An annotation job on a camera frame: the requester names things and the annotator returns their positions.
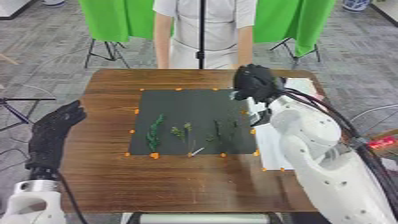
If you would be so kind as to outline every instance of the black cable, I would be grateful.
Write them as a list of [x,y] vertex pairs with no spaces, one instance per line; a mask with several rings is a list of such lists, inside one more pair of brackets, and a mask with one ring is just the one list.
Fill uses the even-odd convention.
[[77,208],[77,203],[76,203],[76,199],[74,199],[74,196],[72,196],[72,193],[70,193],[70,188],[68,188],[68,185],[67,185],[67,182],[65,182],[65,178],[63,178],[63,176],[61,176],[58,171],[56,171],[56,176],[58,176],[60,183],[63,185],[63,190],[65,190],[65,194],[67,194],[67,197],[68,197],[68,200],[70,200],[70,206],[72,206],[72,209],[74,209],[74,213],[77,215],[79,222],[83,224],[88,224],[88,222],[86,222],[86,220],[83,218],[83,214],[81,214],[79,208]]
[[1,168],[1,169],[0,169],[0,173],[1,173],[8,168],[19,166],[19,165],[28,161],[28,155],[26,155],[26,153],[21,151],[21,149],[17,149],[17,148],[12,148],[12,149],[5,150],[3,152],[0,152],[0,156],[1,156],[6,152],[10,152],[10,151],[17,151],[17,152],[21,153],[21,155],[22,155],[22,157],[24,157],[26,160],[22,160],[19,163],[15,163],[15,164],[12,164],[10,166],[6,166],[5,168]]
[[3,169],[0,169],[0,173],[1,173],[8,168],[12,168],[13,166],[19,166],[24,162],[26,162],[26,160],[21,161],[19,163],[15,163],[13,165],[6,166]]
[[1,151],[1,152],[0,152],[0,156],[1,156],[1,154],[5,154],[5,153],[10,152],[10,151],[17,151],[17,152],[21,153],[21,155],[24,156],[24,158],[28,159],[28,155],[26,155],[26,153],[24,153],[24,152],[21,151],[21,149],[17,149],[17,148],[12,148],[12,149]]

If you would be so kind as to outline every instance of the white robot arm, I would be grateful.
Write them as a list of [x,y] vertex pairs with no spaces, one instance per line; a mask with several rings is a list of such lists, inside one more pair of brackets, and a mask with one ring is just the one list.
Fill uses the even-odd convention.
[[298,183],[330,223],[394,224],[383,191],[356,152],[335,150],[340,128],[333,119],[285,96],[269,109]]
[[[388,201],[379,186],[381,183],[385,188],[390,187],[390,182],[383,181],[388,177],[379,177],[387,174],[378,173],[383,181],[378,182],[356,151],[347,147],[337,150],[340,127],[356,138],[355,128],[330,106],[310,96],[305,98],[296,90],[283,89],[282,81],[260,66],[241,66],[234,75],[232,98],[244,100],[251,97],[255,103],[267,105],[269,124],[280,134],[280,150],[312,205],[333,224],[392,224],[395,192],[392,190],[394,198]],[[330,117],[324,109],[339,115],[344,125],[335,123],[337,118]]]

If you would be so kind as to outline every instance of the tripod stand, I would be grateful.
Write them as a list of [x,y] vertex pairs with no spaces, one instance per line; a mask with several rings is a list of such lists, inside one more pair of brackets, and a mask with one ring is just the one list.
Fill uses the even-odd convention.
[[[0,106],[8,110],[10,114],[15,116],[19,119],[19,122],[15,122],[12,125],[6,125],[3,128],[0,128],[0,132],[5,131],[6,129],[13,128],[21,124],[31,124],[33,122],[29,121],[29,116],[33,113],[33,109],[36,107],[36,104],[40,101],[49,101],[54,100],[54,98],[0,98]],[[28,110],[28,114],[22,115],[22,113],[15,110],[15,108],[8,105],[8,101],[33,101],[33,106]]]
[[198,51],[195,58],[198,59],[198,69],[204,69],[204,24],[205,24],[205,0],[200,0],[198,7]]

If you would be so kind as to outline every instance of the cable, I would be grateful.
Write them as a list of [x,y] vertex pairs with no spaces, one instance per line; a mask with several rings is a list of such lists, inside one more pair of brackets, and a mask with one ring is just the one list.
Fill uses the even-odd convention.
[[17,149],[17,148],[12,148],[12,149],[1,151],[1,152],[0,152],[0,155],[5,154],[5,153],[10,152],[10,151],[17,151],[17,152],[21,153],[21,155],[24,156],[24,158],[28,159],[28,155],[26,155],[26,153],[24,153],[24,152],[21,151],[21,149]]
[[24,162],[26,162],[26,160],[22,162],[15,163],[13,165],[6,166],[3,169],[0,169],[0,173],[13,166],[19,166]]
[[369,130],[376,127],[376,125],[398,114],[398,111],[376,122],[376,124],[371,126],[371,128],[363,131],[363,134],[369,133]]
[[49,62],[52,62],[52,61],[54,61],[60,57],[63,57],[65,55],[70,55],[70,54],[77,53],[79,51],[83,51],[83,50],[86,50],[86,49],[88,49],[88,47],[81,48],[79,50],[76,50],[76,51],[72,51],[72,52],[68,52],[68,53],[58,55],[54,58],[51,58],[51,59],[38,65],[38,67],[35,68],[35,70],[33,70],[33,72],[31,72],[31,75],[29,75],[29,77],[28,77],[24,83],[31,80],[31,78],[33,78],[33,76],[35,76],[35,72],[38,71],[38,69],[42,68],[42,66],[44,66]]
[[[28,88],[33,88],[33,89],[40,90],[40,91],[42,91],[42,92],[44,92],[44,93],[56,99],[52,93],[51,93],[47,90],[44,90],[42,88],[38,88],[36,86],[29,86],[29,85],[26,85],[26,84],[21,84],[21,86],[24,86],[24,87],[28,87]],[[8,113],[6,118],[5,118],[5,127],[8,126],[8,118],[10,118],[10,113]],[[10,130],[6,129],[5,131],[6,131],[6,135],[8,135],[10,140],[13,140],[15,142],[19,142],[19,143],[22,143],[22,144],[28,144],[28,142],[21,141],[19,139],[15,139],[15,138],[12,137]]]
[[65,194],[67,194],[67,197],[68,197],[68,200],[70,200],[70,206],[72,206],[72,209],[74,209],[74,212],[76,212],[76,215],[77,215],[79,222],[83,224],[88,224],[88,222],[86,222],[86,220],[83,218],[83,214],[81,214],[79,208],[77,208],[77,203],[76,203],[76,199],[74,199],[74,196],[72,196],[72,193],[70,193],[70,188],[68,188],[68,185],[67,185],[67,182],[65,182],[65,178],[63,178],[63,176],[61,176],[58,171],[56,171],[56,175],[58,175],[60,183],[63,185],[63,190],[65,190]]
[[1,169],[0,169],[0,173],[1,173],[8,168],[19,166],[19,165],[28,161],[28,155],[26,155],[26,153],[24,153],[19,149],[15,149],[15,148],[12,148],[12,149],[5,150],[3,152],[0,152],[0,155],[3,155],[3,154],[5,154],[6,152],[10,152],[10,151],[17,151],[17,152],[21,153],[21,155],[22,155],[22,157],[24,157],[24,160],[22,160],[19,163],[15,163],[13,165],[10,165],[10,166],[6,166],[5,168],[1,168]]
[[376,107],[376,108],[365,110],[358,115],[355,115],[355,117],[349,119],[349,122],[353,122],[356,120],[356,118],[362,117],[369,112],[372,112],[376,110],[383,110],[383,109],[394,108],[394,107],[398,107],[398,104],[392,104],[388,106],[381,106],[381,107]]

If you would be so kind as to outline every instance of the orange marker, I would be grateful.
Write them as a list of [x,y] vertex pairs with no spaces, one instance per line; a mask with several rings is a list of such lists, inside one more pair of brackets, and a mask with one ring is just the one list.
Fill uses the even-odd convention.
[[152,153],[148,154],[148,157],[150,157],[152,159],[157,159],[157,157],[159,157],[157,152],[152,152]]
[[251,153],[253,156],[259,156],[259,150],[255,150],[255,152]]

